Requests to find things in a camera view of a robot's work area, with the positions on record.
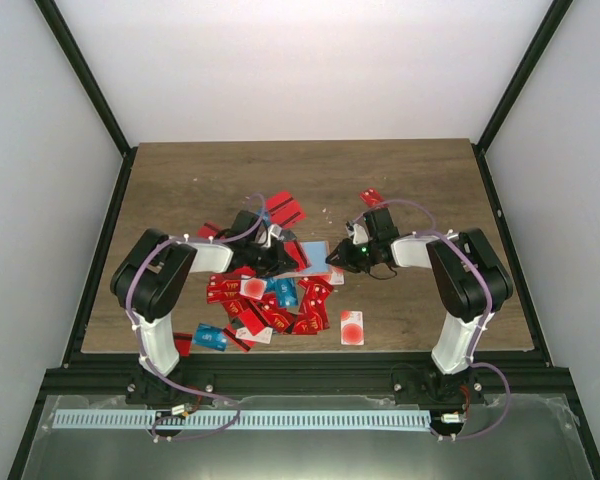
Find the white card red circle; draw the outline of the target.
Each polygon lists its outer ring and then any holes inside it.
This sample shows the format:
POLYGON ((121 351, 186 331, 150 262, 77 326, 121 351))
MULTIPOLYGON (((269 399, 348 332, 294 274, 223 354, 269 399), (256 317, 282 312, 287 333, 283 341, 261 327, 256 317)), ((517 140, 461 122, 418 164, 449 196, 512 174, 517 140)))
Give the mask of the white card red circle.
POLYGON ((341 344, 362 346, 364 344, 364 322, 361 311, 343 311, 340 315, 341 344))

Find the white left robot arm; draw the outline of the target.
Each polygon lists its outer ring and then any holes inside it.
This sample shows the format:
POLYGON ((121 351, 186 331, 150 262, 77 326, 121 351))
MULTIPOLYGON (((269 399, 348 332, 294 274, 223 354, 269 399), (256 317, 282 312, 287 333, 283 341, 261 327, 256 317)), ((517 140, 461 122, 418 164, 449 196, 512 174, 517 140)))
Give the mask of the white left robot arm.
POLYGON ((145 230, 116 269, 110 290, 127 313, 138 340, 139 363, 153 373, 150 393, 161 403, 176 402, 183 377, 171 313, 191 273, 232 274, 248 268, 257 278, 290 273, 300 262, 285 248, 284 229, 264 213, 241 210, 231 227, 190 239, 145 230))

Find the pink card holder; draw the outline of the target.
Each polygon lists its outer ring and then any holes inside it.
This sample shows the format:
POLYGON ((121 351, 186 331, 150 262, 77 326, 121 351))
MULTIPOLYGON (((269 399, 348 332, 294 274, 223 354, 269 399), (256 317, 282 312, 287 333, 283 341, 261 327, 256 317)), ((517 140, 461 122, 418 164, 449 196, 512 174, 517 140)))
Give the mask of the pink card holder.
POLYGON ((326 257, 329 254, 327 241, 300 242, 299 246, 303 250, 308 266, 301 270, 281 274, 279 278, 327 275, 331 272, 330 266, 326 263, 326 257))

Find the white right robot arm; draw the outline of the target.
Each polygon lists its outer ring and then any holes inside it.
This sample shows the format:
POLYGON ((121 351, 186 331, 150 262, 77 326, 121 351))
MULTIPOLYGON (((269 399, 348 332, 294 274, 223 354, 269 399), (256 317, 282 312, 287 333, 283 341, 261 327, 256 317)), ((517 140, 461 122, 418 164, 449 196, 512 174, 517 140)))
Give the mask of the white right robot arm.
POLYGON ((424 389, 445 403, 459 392, 457 374, 473 364, 489 322, 513 295, 513 281, 481 229, 401 234, 388 205, 381 202, 347 222, 347 236, 326 263, 367 275, 378 265, 431 270, 446 315, 431 352, 437 369, 425 376, 424 389))

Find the red VIP card front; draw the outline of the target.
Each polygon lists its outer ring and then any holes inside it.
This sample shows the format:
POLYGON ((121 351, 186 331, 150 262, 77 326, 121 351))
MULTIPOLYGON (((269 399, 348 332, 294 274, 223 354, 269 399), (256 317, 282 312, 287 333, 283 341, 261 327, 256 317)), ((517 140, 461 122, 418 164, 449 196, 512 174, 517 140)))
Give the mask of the red VIP card front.
POLYGON ((297 263, 295 270, 303 271, 310 266, 310 261, 301 245, 297 240, 284 243, 286 253, 297 263))

